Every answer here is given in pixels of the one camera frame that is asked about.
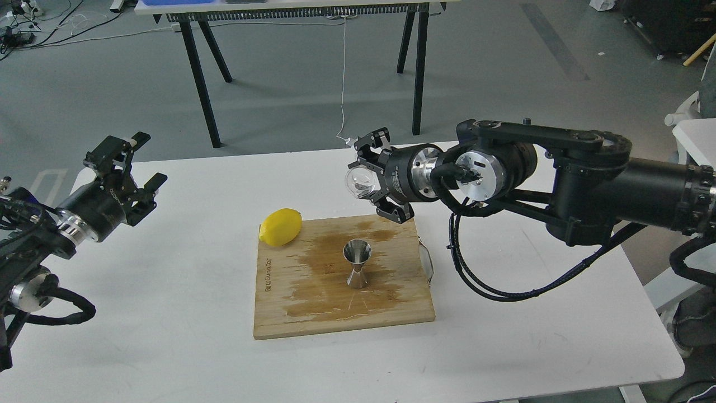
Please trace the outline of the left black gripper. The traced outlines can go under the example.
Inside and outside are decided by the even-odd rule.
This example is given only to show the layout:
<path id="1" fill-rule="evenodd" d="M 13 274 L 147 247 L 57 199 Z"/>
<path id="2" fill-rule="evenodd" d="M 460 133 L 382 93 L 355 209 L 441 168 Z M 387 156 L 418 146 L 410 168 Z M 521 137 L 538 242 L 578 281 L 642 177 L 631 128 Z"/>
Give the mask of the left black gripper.
<path id="1" fill-rule="evenodd" d="M 64 237 L 74 243 L 102 242 L 119 224 L 134 227 L 156 209 L 154 197 L 168 176 L 155 173 L 140 189 L 130 173 L 135 151 L 149 140 L 144 132 L 130 139 L 107 136 L 87 152 L 83 163 L 96 176 L 58 206 L 58 230 Z"/>

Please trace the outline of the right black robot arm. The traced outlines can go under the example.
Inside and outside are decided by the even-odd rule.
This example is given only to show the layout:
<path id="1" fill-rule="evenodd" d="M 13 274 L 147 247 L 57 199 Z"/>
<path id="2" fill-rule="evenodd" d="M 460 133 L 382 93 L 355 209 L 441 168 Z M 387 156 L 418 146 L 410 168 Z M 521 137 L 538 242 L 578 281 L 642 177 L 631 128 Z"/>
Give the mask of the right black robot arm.
<path id="1" fill-rule="evenodd" d="M 714 274 L 685 264 L 714 244 L 714 170 L 710 166 L 632 158 L 632 144 L 608 131 L 474 119 L 456 127 L 458 144 L 397 148 L 386 128 L 355 141 L 345 182 L 392 222 L 412 219 L 412 203 L 442 202 L 451 211 L 449 244 L 465 285 L 492 301 L 535 298 L 582 273 L 647 226 L 688 235 L 670 254 L 680 277 L 714 286 Z M 465 262 L 459 240 L 464 217 L 509 211 L 545 223 L 568 246 L 599 245 L 552 283 L 514 293 L 483 283 Z"/>

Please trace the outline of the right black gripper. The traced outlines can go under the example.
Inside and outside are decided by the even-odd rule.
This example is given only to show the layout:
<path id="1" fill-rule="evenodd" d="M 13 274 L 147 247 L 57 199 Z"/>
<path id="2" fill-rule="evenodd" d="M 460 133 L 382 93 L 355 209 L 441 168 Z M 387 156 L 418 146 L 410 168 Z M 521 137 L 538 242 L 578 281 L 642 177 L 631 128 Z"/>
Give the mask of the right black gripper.
<path id="1" fill-rule="evenodd" d="M 389 130 L 379 128 L 360 136 L 354 148 L 356 161 L 348 164 L 348 168 L 363 166 L 370 171 L 384 171 L 390 196 L 376 193 L 369 197 L 378 216 L 404 224 L 414 218 L 414 209 L 409 202 L 438 200 L 430 181 L 432 170 L 443 154 L 437 145 L 392 147 Z"/>

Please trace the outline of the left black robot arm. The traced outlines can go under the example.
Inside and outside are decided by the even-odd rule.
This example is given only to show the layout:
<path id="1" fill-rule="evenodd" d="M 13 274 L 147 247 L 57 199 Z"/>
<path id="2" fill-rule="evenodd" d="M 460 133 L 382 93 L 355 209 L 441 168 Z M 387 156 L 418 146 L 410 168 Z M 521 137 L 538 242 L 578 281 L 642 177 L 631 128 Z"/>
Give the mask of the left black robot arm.
<path id="1" fill-rule="evenodd" d="M 167 180 L 154 174 L 143 187 L 132 177 L 135 152 L 150 135 L 107 136 L 83 163 L 95 178 L 80 186 L 58 207 L 41 204 L 28 189 L 8 190 L 2 178 L 2 230 L 8 232 L 1 249 L 2 370 L 11 369 L 11 347 L 25 324 L 69 326 L 96 314 L 83 296 L 62 288 L 44 267 L 47 257 L 70 259 L 85 240 L 102 242 L 121 224 L 135 226 L 156 209 L 154 197 Z"/>

